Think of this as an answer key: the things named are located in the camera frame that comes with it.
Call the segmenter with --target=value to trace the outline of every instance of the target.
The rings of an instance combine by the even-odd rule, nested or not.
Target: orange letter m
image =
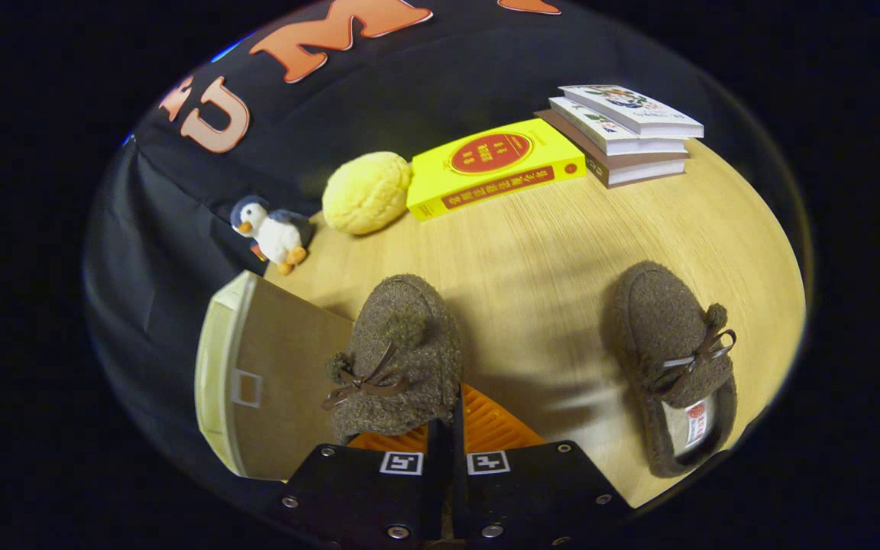
[[[314,73],[325,65],[327,53],[310,53],[301,46],[345,51],[352,47],[352,20],[362,21],[362,35],[377,38],[433,17],[433,11],[414,8],[402,0],[334,0],[321,21],[286,24],[257,42],[251,53],[267,52],[287,68],[285,83]]]

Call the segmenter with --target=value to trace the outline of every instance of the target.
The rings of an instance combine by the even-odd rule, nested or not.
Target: wooden table surface
[[[408,212],[355,237],[321,212],[310,255],[266,279],[354,320],[398,273],[429,281],[457,316],[464,382],[546,441],[573,439],[629,505],[681,477],[654,477],[642,420],[601,331],[609,290],[641,260],[677,273],[702,306],[729,309],[738,386],[729,448],[779,390],[804,327],[804,287],[789,241],[757,192],[718,154],[688,140],[686,174],[604,188],[593,176],[514,192],[428,222]]]

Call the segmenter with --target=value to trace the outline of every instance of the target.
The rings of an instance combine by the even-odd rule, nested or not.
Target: brown fuzzy slipper
[[[416,275],[383,280],[366,299],[347,353],[326,365],[335,382],[324,407],[344,445],[361,432],[402,435],[454,420],[461,343],[439,293]]]
[[[618,355],[642,404],[650,470],[658,477],[686,474],[722,448],[736,420],[727,355],[736,333],[720,333],[724,307],[705,311],[681,279],[652,261],[620,277],[615,300]],[[726,347],[724,335],[731,337]]]

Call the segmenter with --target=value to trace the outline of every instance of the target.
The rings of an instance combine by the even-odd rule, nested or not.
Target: orange gripper pad
[[[422,452],[426,453],[427,425],[421,425],[402,435],[381,435],[362,432],[352,439],[347,446],[353,449],[370,449],[374,451]]]
[[[545,440],[484,393],[461,383],[464,452],[493,452],[544,445]]]

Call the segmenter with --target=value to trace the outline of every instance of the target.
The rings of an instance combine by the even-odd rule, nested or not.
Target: stuffed penguin
[[[233,206],[230,224],[235,232],[255,239],[259,254],[273,261],[280,274],[287,275],[307,257],[305,248],[311,244],[314,228],[303,215],[282,209],[267,212],[268,208],[266,199],[244,197]]]

